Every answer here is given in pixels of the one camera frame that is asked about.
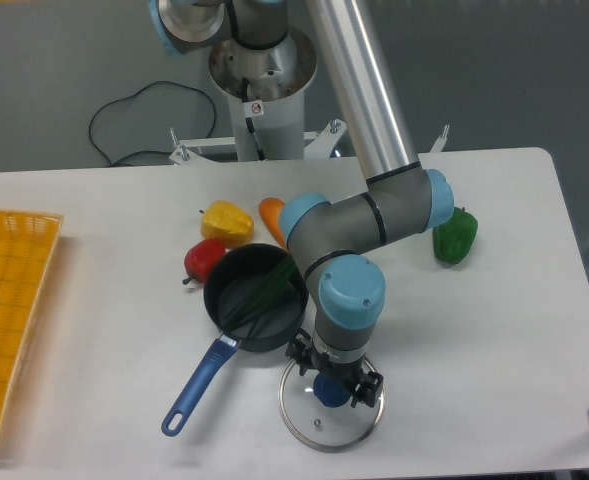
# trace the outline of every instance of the silver metal tube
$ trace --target silver metal tube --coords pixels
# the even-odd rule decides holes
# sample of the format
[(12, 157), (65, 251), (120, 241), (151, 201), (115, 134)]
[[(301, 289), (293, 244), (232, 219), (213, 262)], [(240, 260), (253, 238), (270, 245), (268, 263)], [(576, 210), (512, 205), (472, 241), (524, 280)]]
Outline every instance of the silver metal tube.
[(365, 178), (417, 162), (364, 2), (307, 5)]

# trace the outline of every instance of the black frying pan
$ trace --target black frying pan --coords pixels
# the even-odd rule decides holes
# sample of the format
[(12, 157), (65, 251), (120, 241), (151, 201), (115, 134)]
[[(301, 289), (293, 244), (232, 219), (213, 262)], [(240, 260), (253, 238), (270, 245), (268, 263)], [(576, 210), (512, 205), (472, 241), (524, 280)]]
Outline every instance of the black frying pan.
[(161, 430), (165, 435), (173, 437), (182, 430), (218, 370), (239, 348), (268, 352), (294, 338), (303, 323), (308, 300), (305, 282), (298, 271), (289, 279), (273, 308), (231, 331), (221, 324), (286, 255), (279, 247), (254, 243), (232, 250), (216, 264), (205, 283), (203, 298), (221, 336), (205, 353), (163, 420)]

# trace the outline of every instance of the orange object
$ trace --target orange object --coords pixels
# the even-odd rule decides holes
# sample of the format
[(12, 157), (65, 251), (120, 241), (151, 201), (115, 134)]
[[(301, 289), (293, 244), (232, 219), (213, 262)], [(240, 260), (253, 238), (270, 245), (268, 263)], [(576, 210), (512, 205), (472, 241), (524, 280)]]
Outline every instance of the orange object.
[(62, 222), (56, 214), (0, 210), (0, 431)]
[(285, 239), (281, 233), (281, 228), (278, 226), (278, 216), (281, 214), (281, 210), (283, 210), (284, 206), (285, 202), (283, 202), (283, 200), (273, 197), (264, 198), (261, 200), (261, 203), (258, 204), (258, 213), (261, 215), (263, 223), (274, 239), (281, 247), (287, 250), (287, 245), (285, 244)]

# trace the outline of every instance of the black cable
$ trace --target black cable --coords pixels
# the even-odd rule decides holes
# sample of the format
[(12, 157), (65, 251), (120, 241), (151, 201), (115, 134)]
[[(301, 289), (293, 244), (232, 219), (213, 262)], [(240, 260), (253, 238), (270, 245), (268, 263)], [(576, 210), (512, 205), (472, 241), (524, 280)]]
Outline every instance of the black cable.
[[(241, 92), (241, 101), (243, 103), (249, 102), (248, 97), (248, 90), (250, 87), (250, 81), (243, 77), (243, 90)], [(265, 157), (265, 152), (263, 151), (263, 147), (261, 147), (261, 142), (258, 139), (258, 135), (256, 133), (256, 129), (254, 128), (254, 122), (252, 121), (251, 117), (245, 117), (245, 125), (247, 125), (247, 131), (250, 132), (252, 136), (252, 140), (254, 141), (254, 147), (256, 148), (256, 153), (258, 154), (259, 160), (267, 160)]]
[(210, 102), (210, 105), (212, 107), (212, 125), (210, 126), (209, 131), (207, 132), (207, 135), (205, 136), (205, 138), (210, 138), (210, 136), (212, 135), (212, 132), (214, 131), (214, 127), (216, 127), (216, 121), (217, 121), (217, 114), (216, 114), (216, 105), (214, 105), (214, 100), (212, 100), (212, 97), (210, 97), (207, 93), (205, 93), (203, 90), (199, 90), (198, 88), (195, 87), (190, 87), (188, 85), (183, 85), (182, 83), (176, 83), (176, 82), (172, 82), (169, 80), (158, 80), (156, 82), (152, 82), (148, 85), (145, 85), (143, 88), (141, 88), (138, 92), (130, 95), (129, 97), (124, 97), (124, 98), (119, 98), (118, 100), (113, 100), (109, 103), (106, 103), (105, 105), (103, 105), (101, 108), (99, 108), (96, 113), (92, 116), (92, 119), (90, 120), (90, 125), (88, 127), (88, 131), (87, 131), (87, 136), (90, 140), (90, 143), (92, 144), (92, 146), (96, 149), (96, 151), (98, 153), (101, 154), (101, 156), (107, 161), (108, 163), (108, 167), (120, 167), (120, 166), (128, 166), (128, 167), (132, 167), (133, 165), (130, 163), (123, 163), (125, 160), (128, 160), (132, 157), (136, 157), (138, 155), (165, 155), (165, 156), (169, 156), (171, 155), (171, 151), (160, 151), (160, 150), (139, 150), (137, 152), (132, 152), (129, 153), (127, 155), (125, 155), (124, 157), (119, 158), (116, 161), (112, 161), (110, 159), (110, 157), (107, 156), (107, 154), (96, 144), (96, 142), (94, 141), (94, 139), (92, 138), (92, 125), (94, 125), (94, 120), (96, 120), (96, 117), (98, 117), (98, 115), (105, 110), (107, 107), (110, 107), (116, 103), (120, 103), (120, 102), (125, 102), (128, 100), (133, 100), (136, 97), (138, 97), (141, 93), (143, 93), (145, 90), (148, 90), (152, 87), (158, 86), (158, 85), (169, 85), (169, 86), (173, 86), (173, 87), (179, 87), (179, 88), (183, 88), (186, 90), (190, 90), (192, 92), (198, 93), (199, 95), (202, 95), (203, 97), (205, 97), (207, 99), (208, 102)]

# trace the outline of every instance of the blue joint cap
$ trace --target blue joint cap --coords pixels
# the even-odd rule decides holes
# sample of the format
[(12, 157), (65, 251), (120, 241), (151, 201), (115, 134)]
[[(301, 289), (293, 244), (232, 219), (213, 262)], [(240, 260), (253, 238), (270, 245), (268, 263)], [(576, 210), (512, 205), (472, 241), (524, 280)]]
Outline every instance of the blue joint cap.
[(278, 217), (278, 226), (281, 229), (286, 245), (289, 241), (290, 233), (292, 233), (298, 221), (312, 208), (321, 203), (330, 202), (320, 193), (305, 193), (287, 202)]
[(165, 53), (172, 57), (178, 57), (179, 55), (182, 55), (181, 52), (179, 52), (172, 44), (169, 37), (165, 33), (165, 30), (163, 29), (163, 25), (161, 24), (161, 17), (158, 12), (158, 0), (147, 0), (147, 7), (150, 9), (150, 16), (152, 17), (154, 28), (156, 29), (157, 35), (161, 39)]
[(425, 230), (438, 227), (452, 218), (454, 213), (454, 194), (452, 187), (438, 170), (425, 170), (432, 184), (432, 210)]
[(327, 317), (339, 327), (368, 328), (383, 310), (385, 277), (367, 258), (341, 255), (321, 274), (318, 298)]

